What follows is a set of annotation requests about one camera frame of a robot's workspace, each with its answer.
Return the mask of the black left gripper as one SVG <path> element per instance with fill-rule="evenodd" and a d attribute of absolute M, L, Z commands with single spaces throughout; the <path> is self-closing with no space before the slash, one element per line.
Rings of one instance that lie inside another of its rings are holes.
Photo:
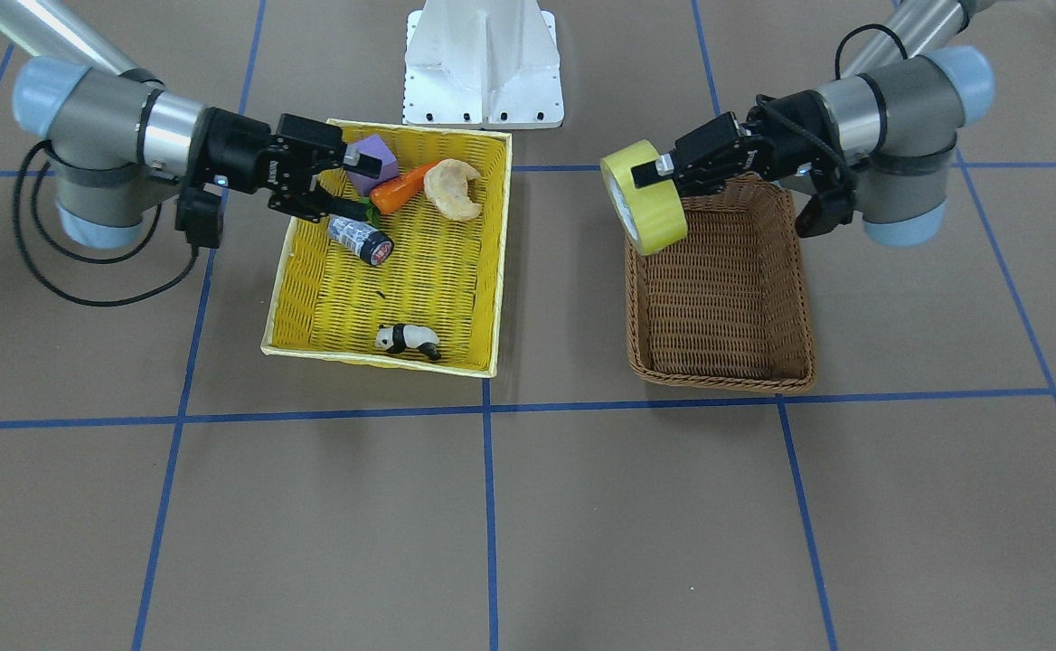
<path fill-rule="evenodd" d="M 680 196 L 710 196 L 731 178 L 754 173 L 777 181 L 804 165 L 828 172 L 840 161 L 825 104 L 806 90 L 784 98 L 757 96 L 743 122 L 734 112 L 715 117 L 678 137 L 672 154 L 631 166 L 631 181 L 636 189 L 672 183 Z"/>

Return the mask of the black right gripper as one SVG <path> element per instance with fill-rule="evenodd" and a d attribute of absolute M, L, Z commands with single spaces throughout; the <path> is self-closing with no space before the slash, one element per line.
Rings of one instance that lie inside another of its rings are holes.
<path fill-rule="evenodd" d="M 270 209 L 308 222 L 367 222 L 367 203 L 315 185 L 315 176 L 329 169 L 380 176 L 382 161 L 347 145 L 337 125 L 284 114 L 272 128 L 222 108 L 209 108 L 204 118 L 202 183 L 251 196 L 267 190 Z"/>

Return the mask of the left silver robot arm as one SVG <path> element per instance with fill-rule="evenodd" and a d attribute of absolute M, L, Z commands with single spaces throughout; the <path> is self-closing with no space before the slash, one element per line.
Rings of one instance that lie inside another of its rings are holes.
<path fill-rule="evenodd" d="M 782 98 L 759 95 L 744 118 L 725 112 L 661 154 L 639 141 L 599 162 L 633 248 L 650 255 L 689 234 L 685 199 L 755 174 L 804 193 L 799 238 L 855 215 L 883 246 L 934 238 L 946 211 L 959 129 L 985 116 L 994 70 L 978 49 L 950 45 L 987 1 L 903 1 L 834 77 Z"/>

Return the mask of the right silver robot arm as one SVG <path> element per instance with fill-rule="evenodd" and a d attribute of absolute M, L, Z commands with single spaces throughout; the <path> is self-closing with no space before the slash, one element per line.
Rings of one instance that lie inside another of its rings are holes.
<path fill-rule="evenodd" d="M 190 246 L 221 246 L 221 190 L 270 193 L 272 210 L 310 222 L 365 219 L 359 203 L 317 188 L 328 170 L 375 178 L 381 161 L 337 125 L 285 114 L 276 127 L 170 91 L 60 1 L 0 1 L 0 33 L 29 54 L 12 111 L 44 144 L 70 239 L 119 249 L 142 213 L 175 199 Z"/>

